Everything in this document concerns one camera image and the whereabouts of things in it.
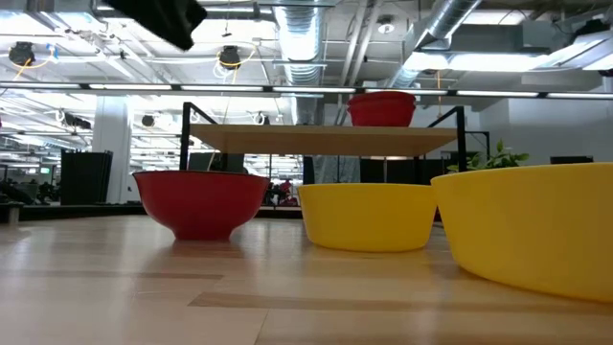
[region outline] light wood surface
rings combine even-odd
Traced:
[[[438,227],[372,254],[314,246],[298,220],[230,242],[148,217],[27,222],[0,228],[0,307],[8,345],[613,344],[612,305],[471,275]]]
[[[224,153],[418,156],[456,139],[447,128],[192,125]]]

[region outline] red bowl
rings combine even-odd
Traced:
[[[349,102],[356,127],[408,127],[415,112],[415,96],[382,91],[353,97]]]
[[[268,179],[227,172],[137,172],[143,206],[178,240],[228,240],[260,209]]]

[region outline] shelf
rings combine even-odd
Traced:
[[[224,153],[406,156],[456,139],[456,129],[354,126],[192,125],[191,135]]]

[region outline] air duct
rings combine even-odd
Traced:
[[[276,7],[279,44],[284,59],[311,62],[320,56],[324,11],[317,7]],[[319,85],[321,67],[289,64],[285,75],[290,85]],[[292,118],[297,125],[322,125],[323,107],[318,99],[292,98]]]
[[[405,39],[405,51],[409,52],[407,61],[416,49],[435,42],[444,42],[442,47],[438,46],[436,49],[448,48],[451,36],[480,3],[481,0],[437,0],[430,16],[412,25],[407,34]],[[410,87],[420,72],[402,65],[388,81],[387,86]]]

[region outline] green plant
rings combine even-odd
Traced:
[[[484,169],[500,169],[519,167],[520,162],[525,162],[530,158],[528,153],[512,154],[509,149],[505,148],[505,143],[502,139],[496,145],[496,154],[490,159],[482,163],[482,154],[477,153],[467,159],[469,171],[478,171]],[[457,165],[447,167],[450,172],[457,173],[460,169]]]

